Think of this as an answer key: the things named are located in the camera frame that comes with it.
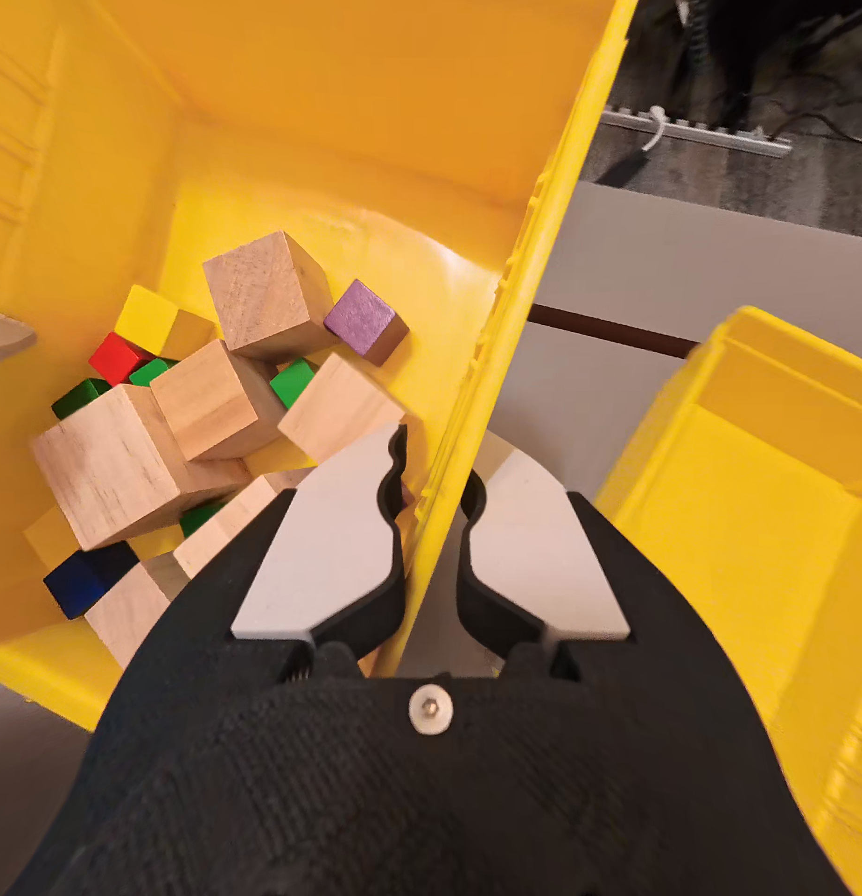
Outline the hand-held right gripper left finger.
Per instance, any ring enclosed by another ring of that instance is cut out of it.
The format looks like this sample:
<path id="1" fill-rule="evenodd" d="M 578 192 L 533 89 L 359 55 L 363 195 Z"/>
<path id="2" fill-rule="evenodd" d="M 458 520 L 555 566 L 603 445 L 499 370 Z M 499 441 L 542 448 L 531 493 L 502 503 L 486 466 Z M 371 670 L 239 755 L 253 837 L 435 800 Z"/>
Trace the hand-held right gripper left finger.
<path id="1" fill-rule="evenodd" d="M 397 632 L 406 440 L 405 424 L 381 425 L 296 488 L 232 622 L 237 640 L 339 643 L 364 658 Z"/>

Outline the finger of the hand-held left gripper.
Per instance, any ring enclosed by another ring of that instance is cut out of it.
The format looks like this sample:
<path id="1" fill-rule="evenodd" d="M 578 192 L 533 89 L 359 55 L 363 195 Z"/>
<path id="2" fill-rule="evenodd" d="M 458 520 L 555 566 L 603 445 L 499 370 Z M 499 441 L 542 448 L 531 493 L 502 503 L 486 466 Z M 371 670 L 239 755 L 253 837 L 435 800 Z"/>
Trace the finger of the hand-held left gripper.
<path id="1" fill-rule="evenodd" d="M 30 349 L 36 342 L 37 336 L 31 326 L 0 314 L 0 362 Z"/>

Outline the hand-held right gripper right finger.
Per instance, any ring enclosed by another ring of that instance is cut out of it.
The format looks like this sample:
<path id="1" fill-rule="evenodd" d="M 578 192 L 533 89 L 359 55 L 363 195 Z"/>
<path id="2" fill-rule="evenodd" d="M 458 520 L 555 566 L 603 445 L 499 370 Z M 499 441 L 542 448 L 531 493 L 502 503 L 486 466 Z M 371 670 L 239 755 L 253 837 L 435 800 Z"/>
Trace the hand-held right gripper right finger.
<path id="1" fill-rule="evenodd" d="M 487 432 L 461 509 L 458 617 L 492 655 L 630 636 L 568 492 L 537 460 Z"/>

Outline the pile of wooden cubes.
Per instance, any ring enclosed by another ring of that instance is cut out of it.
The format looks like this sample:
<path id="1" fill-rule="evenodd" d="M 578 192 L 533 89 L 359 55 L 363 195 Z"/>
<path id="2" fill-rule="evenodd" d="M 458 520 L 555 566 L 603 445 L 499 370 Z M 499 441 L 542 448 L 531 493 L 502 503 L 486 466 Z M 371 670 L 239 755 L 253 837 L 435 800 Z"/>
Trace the pile of wooden cubes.
<path id="1" fill-rule="evenodd" d="M 223 331 L 148 385 L 111 386 L 38 436 L 32 450 L 83 550 L 181 520 L 247 482 L 245 459 L 280 439 L 316 462 L 410 413 L 341 342 L 383 365 L 408 335 L 359 280 L 335 301 L 320 264 L 277 231 L 203 263 Z"/>

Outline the yellow plastic box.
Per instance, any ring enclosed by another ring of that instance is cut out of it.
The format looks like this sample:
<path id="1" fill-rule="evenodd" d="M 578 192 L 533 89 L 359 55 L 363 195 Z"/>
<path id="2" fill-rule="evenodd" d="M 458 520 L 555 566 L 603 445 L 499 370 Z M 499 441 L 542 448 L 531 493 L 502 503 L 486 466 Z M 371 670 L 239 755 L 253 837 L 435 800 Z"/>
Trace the yellow plastic box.
<path id="1" fill-rule="evenodd" d="M 0 684 L 92 731 L 121 675 L 44 588 L 30 443 L 132 285 L 286 230 L 410 328 L 396 670 L 624 54 L 636 2 L 0 2 Z"/>
<path id="2" fill-rule="evenodd" d="M 862 359 L 738 309 L 661 389 L 595 504 L 714 633 L 862 894 Z"/>

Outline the white power strip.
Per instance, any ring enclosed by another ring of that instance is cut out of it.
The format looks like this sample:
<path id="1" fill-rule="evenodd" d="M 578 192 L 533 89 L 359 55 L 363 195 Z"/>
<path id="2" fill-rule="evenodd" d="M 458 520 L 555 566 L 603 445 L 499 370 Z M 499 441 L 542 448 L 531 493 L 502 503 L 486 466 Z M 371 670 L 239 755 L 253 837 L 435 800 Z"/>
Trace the white power strip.
<path id="1" fill-rule="evenodd" d="M 604 126 L 645 133 L 649 139 L 654 131 L 654 126 L 649 118 L 649 110 L 633 111 L 625 106 L 620 108 L 606 106 L 601 114 L 600 123 Z M 772 159 L 783 159 L 793 149 L 790 140 L 783 137 L 769 137 L 760 127 L 751 131 L 729 131 L 724 127 L 712 127 L 705 123 L 691 123 L 685 119 L 671 117 L 668 117 L 668 124 L 661 140 L 664 139 L 694 142 L 704 146 L 742 151 Z"/>

